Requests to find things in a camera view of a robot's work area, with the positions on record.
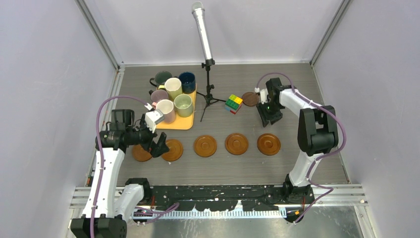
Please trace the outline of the dark brown coaster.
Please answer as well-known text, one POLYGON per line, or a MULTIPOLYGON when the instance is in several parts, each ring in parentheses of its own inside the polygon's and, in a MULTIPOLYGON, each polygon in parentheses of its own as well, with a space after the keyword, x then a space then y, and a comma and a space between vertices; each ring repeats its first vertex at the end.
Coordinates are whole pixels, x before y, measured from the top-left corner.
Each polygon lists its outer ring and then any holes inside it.
POLYGON ((260 97, 255 92, 246 92, 242 95, 242 100, 244 105, 253 107, 259 103, 260 97))

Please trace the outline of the pink white cup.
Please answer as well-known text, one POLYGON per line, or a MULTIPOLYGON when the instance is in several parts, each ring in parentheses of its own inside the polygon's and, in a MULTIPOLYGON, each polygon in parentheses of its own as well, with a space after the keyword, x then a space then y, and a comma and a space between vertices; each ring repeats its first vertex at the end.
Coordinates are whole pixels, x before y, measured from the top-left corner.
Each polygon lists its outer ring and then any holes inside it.
POLYGON ((164 115, 164 122, 171 124, 176 120, 174 103, 169 99, 163 99, 157 102, 156 109, 164 115))

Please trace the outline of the light green mug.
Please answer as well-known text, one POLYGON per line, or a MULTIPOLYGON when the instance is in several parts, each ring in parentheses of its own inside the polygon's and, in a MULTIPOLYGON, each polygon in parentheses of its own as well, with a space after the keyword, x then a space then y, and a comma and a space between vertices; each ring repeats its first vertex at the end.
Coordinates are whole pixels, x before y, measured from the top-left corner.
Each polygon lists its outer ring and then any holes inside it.
POLYGON ((183 117, 183 118, 189 117, 194 111, 193 100, 187 94, 178 95, 174 99, 173 103, 180 117, 183 117))

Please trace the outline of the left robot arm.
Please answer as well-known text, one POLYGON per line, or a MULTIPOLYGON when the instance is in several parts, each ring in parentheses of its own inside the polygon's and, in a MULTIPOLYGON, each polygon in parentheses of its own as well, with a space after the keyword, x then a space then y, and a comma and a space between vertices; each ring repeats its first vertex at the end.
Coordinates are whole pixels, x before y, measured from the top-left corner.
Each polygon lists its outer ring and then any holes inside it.
POLYGON ((77 238, 124 238, 127 221, 137 204, 147 205, 152 198, 146 178, 130 178, 116 199, 116 185, 121 164, 129 146, 139 145, 155 158, 169 151, 166 134, 156 127, 164 120, 160 110, 151 109, 135 126, 134 111, 112 110, 106 129, 96 138, 95 175, 88 201, 80 218, 72 220, 70 230, 77 238))

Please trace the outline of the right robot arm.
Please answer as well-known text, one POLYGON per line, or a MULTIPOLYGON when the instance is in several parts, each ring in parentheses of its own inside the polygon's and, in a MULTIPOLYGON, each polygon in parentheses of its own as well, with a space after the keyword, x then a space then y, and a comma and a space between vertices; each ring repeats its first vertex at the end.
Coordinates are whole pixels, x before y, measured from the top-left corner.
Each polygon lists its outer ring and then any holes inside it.
POLYGON ((335 108, 313 102, 292 84, 283 85, 279 78, 268 80, 265 88, 255 87, 254 91, 260 98, 257 109, 263 126, 282 119, 282 109, 289 109, 299 119, 297 142, 300 153, 281 192, 285 201, 296 203, 303 192, 309 191, 312 171, 321 157, 338 145, 335 108))

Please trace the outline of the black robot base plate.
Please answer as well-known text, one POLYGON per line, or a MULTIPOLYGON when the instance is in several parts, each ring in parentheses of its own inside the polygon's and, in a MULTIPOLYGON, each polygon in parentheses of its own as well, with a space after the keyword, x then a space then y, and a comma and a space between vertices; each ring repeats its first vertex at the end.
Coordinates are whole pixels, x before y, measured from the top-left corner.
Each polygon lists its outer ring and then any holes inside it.
POLYGON ((166 210, 179 203, 178 211, 232 211, 242 205, 244 211, 274 211, 277 205, 304 208, 314 201, 310 186, 291 190, 280 185, 194 185, 150 186, 138 206, 151 205, 166 210))

